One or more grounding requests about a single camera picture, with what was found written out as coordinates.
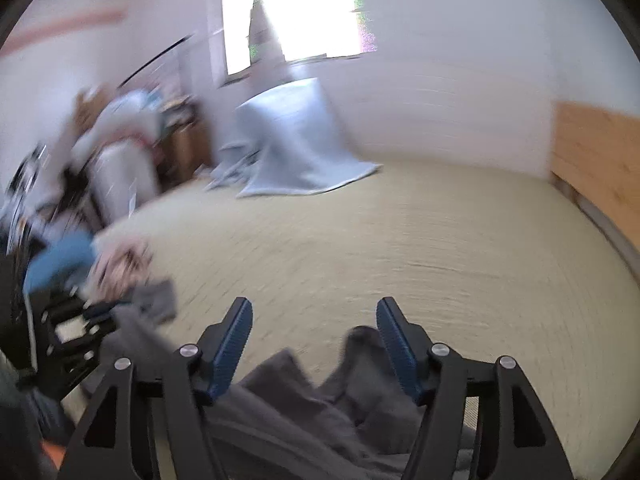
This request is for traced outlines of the dark grey smile sweatshirt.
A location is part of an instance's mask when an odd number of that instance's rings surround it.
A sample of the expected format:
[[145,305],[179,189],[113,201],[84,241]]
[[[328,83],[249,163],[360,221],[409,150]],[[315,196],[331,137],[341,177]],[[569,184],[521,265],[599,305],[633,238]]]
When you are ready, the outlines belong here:
[[[96,370],[82,386],[96,392],[122,356],[157,370],[172,352],[146,314],[113,309],[116,330],[102,342]],[[205,429],[224,479],[397,479],[404,472],[423,411],[405,393],[377,330],[347,334],[340,364],[313,385],[282,350],[205,411]]]

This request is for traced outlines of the black clothes rack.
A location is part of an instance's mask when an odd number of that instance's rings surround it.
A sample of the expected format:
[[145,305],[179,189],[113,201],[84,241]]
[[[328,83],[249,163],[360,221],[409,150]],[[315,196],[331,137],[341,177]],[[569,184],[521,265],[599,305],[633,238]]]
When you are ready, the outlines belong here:
[[157,60],[159,60],[160,58],[162,58],[163,56],[165,56],[167,53],[177,49],[179,46],[181,46],[182,44],[185,44],[186,42],[190,41],[191,37],[193,35],[186,35],[181,37],[180,39],[178,39],[177,41],[175,41],[173,44],[171,44],[169,47],[165,48],[164,50],[161,50],[160,52],[157,53],[157,55],[153,56],[152,58],[149,59],[149,61],[146,61],[144,64],[142,64],[139,68],[137,68],[136,70],[134,70],[128,77],[126,77],[118,86],[117,89],[121,89],[124,88],[126,86],[126,84],[128,84],[129,81],[132,81],[134,79],[134,77],[137,77],[140,73],[142,73],[144,70],[146,70],[150,65],[152,65],[153,63],[155,63]]

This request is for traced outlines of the blue garment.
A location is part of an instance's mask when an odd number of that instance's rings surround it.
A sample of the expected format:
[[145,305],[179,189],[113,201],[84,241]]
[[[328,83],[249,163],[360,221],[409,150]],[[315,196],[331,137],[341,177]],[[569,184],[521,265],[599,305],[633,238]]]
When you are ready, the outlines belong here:
[[30,260],[23,294],[27,296],[38,290],[65,288],[73,280],[83,280],[95,261],[91,235],[82,231],[67,234]]

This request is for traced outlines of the pink garment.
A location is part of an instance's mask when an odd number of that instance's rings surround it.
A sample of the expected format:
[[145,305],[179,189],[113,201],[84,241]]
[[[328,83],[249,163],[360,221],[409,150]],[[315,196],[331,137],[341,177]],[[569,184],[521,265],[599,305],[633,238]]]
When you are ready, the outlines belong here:
[[152,252],[144,240],[122,240],[107,246],[89,272],[89,298],[93,302],[122,298],[151,274]]

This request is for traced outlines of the white bicycle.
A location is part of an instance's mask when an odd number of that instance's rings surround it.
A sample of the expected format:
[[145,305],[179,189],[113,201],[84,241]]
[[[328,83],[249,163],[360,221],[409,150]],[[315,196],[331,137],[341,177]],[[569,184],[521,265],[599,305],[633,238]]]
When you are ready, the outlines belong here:
[[25,156],[1,195],[1,250],[26,262],[53,240],[52,220],[27,203],[42,169],[46,148],[38,143]]

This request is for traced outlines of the cardboard box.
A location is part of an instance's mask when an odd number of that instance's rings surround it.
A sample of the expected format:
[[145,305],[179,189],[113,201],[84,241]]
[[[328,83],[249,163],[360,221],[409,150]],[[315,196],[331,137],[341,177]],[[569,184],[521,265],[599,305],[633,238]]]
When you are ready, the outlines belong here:
[[163,140],[163,150],[179,182],[191,180],[201,166],[213,166],[209,131],[200,118],[172,129]]

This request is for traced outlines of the white teal plush pillow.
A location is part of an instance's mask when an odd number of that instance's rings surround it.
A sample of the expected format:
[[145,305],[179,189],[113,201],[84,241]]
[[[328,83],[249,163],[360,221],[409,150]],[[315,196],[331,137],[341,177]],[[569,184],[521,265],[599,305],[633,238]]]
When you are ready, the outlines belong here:
[[79,170],[107,145],[133,138],[151,146],[162,131],[160,104],[149,91],[137,89],[116,96],[107,86],[82,89],[60,137],[48,148],[48,167]]

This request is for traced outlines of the light blue blanket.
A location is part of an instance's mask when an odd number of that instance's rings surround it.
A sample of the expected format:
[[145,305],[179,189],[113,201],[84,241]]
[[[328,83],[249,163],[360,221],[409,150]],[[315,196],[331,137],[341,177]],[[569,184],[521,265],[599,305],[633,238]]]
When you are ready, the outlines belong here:
[[259,93],[236,108],[234,120],[236,137],[220,149],[207,191],[242,183],[240,197],[314,195],[381,169],[348,148],[316,78]]

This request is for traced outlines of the wooden headboard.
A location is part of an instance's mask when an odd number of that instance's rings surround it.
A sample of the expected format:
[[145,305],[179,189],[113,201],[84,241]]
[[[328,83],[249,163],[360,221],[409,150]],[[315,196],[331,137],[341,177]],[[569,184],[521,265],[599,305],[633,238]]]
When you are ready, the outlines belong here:
[[639,118],[587,104],[556,103],[550,169],[639,246]]

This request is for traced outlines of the pineapple print curtain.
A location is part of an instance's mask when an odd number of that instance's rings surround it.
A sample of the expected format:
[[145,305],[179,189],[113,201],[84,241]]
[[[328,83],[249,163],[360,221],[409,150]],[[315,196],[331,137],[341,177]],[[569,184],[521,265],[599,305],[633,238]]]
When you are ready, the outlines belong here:
[[250,68],[248,79],[255,93],[262,93],[293,80],[262,0],[253,0],[248,26]]

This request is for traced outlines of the window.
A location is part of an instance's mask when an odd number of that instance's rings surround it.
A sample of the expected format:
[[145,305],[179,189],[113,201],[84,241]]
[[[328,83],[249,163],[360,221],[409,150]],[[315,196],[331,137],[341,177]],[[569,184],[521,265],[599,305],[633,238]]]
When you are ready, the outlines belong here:
[[[248,26],[253,0],[221,0],[227,74],[250,68]],[[363,0],[262,0],[288,63],[351,58],[376,50]]]

